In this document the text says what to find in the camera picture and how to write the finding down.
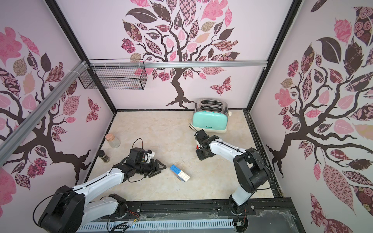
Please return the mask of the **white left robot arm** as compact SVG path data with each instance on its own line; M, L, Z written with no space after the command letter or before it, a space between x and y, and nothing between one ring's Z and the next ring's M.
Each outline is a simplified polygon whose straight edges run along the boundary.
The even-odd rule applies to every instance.
M81 225L97 220L103 216L123 218L127 215L126 200L110 194L100 201L96 201L102 193L129 181L135 174L153 177L166 169L166 165L159 160L151 159L148 163L130 162L123 159L115 164L110 171L95 179L68 187L66 185L56 190L39 220L34 223L49 233L74 233Z

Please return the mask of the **white brick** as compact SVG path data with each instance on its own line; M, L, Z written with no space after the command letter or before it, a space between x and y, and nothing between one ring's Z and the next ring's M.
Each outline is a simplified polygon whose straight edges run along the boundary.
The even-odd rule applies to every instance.
M183 171L180 171L178 174L177 174L178 178L184 182L187 182L189 179L190 179L190 176L187 175L185 172Z

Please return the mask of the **light blue large brick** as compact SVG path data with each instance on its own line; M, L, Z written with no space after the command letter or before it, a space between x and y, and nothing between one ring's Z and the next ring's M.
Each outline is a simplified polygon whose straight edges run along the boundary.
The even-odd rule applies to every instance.
M179 175L179 173L181 172L181 169L179 169L177 166L175 165L172 165L170 167L170 170L175 174L175 175Z

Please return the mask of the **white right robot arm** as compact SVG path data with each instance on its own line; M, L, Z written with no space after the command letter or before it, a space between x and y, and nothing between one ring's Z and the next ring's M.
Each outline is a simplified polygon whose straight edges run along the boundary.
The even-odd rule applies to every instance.
M254 192L269 180L271 171L255 148L235 147L218 136L208 136L204 130L197 131L194 137L199 160L219 155L233 163L240 185L230 197L234 207L245 204Z

